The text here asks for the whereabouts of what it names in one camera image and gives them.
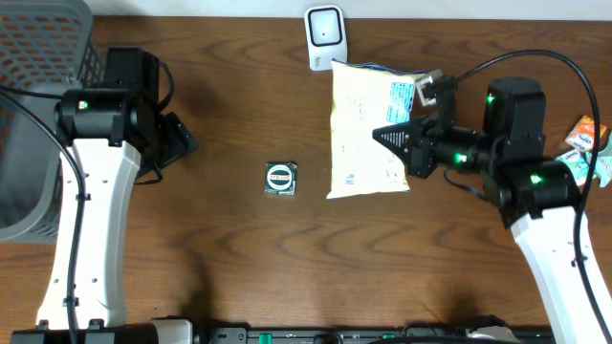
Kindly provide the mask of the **orange tissue pack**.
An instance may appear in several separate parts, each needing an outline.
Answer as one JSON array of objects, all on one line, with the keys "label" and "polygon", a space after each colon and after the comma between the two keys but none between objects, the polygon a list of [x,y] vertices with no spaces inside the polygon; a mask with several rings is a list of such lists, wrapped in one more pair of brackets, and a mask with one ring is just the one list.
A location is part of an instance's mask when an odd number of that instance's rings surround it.
[{"label": "orange tissue pack", "polygon": [[595,121],[582,116],[565,138],[565,142],[580,152],[591,151],[595,147]]}]

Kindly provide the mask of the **green Zam-Buk box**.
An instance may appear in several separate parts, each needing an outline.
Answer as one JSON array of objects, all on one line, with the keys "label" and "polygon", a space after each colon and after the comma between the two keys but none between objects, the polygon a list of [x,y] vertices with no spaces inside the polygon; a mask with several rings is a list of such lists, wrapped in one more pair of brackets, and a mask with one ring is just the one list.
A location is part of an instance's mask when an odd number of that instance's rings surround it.
[{"label": "green Zam-Buk box", "polygon": [[296,177],[297,165],[293,162],[267,163],[264,191],[272,195],[294,196]]}]

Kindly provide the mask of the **teal wet wipes pack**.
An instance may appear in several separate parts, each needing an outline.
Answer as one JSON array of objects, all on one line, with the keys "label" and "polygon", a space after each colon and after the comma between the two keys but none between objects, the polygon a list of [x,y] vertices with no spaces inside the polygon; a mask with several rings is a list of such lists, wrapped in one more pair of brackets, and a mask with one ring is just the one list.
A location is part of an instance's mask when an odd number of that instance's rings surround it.
[{"label": "teal wet wipes pack", "polygon": [[599,178],[600,188],[611,183],[612,178],[612,138],[608,136],[607,144],[598,153],[595,174]]}]

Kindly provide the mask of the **green tissue pack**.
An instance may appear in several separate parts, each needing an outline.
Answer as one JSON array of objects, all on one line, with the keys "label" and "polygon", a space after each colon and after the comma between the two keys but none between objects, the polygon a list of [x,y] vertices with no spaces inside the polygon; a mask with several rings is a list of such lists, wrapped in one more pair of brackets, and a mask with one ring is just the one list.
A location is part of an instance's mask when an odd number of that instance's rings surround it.
[{"label": "green tissue pack", "polygon": [[556,157],[556,161],[563,162],[574,177],[577,186],[582,186],[587,180],[589,164],[577,149],[572,149]]}]

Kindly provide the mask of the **yellow snack bag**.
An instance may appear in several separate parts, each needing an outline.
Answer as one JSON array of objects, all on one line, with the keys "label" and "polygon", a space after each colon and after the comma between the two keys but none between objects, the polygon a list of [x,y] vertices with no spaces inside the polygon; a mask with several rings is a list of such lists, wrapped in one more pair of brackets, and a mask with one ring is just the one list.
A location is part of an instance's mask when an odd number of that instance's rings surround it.
[{"label": "yellow snack bag", "polygon": [[404,164],[373,139],[373,131],[410,120],[415,80],[375,63],[331,63],[331,186],[327,197],[408,192]]}]

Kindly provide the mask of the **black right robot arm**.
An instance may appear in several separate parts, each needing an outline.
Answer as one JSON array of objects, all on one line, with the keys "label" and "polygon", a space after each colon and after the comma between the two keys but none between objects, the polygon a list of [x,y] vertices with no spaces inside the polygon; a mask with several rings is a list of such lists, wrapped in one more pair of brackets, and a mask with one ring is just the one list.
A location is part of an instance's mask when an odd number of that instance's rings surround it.
[{"label": "black right robot arm", "polygon": [[425,179],[437,167],[476,173],[477,195],[494,205],[528,262],[558,343],[608,343],[611,297],[580,209],[570,169],[543,154],[546,96],[529,78],[490,82],[480,130],[454,123],[455,91],[447,77],[426,75],[416,83],[434,113],[378,128],[380,143]]}]

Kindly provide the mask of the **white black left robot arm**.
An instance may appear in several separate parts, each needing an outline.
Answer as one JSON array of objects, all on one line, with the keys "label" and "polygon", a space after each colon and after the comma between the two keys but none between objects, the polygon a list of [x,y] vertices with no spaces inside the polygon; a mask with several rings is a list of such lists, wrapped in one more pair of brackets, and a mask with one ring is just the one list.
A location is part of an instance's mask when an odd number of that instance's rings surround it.
[{"label": "white black left robot arm", "polygon": [[128,324],[123,256],[135,180],[179,156],[166,142],[188,134],[154,86],[72,89],[54,107],[62,200],[50,283],[32,330],[13,343],[193,343],[184,318]]}]

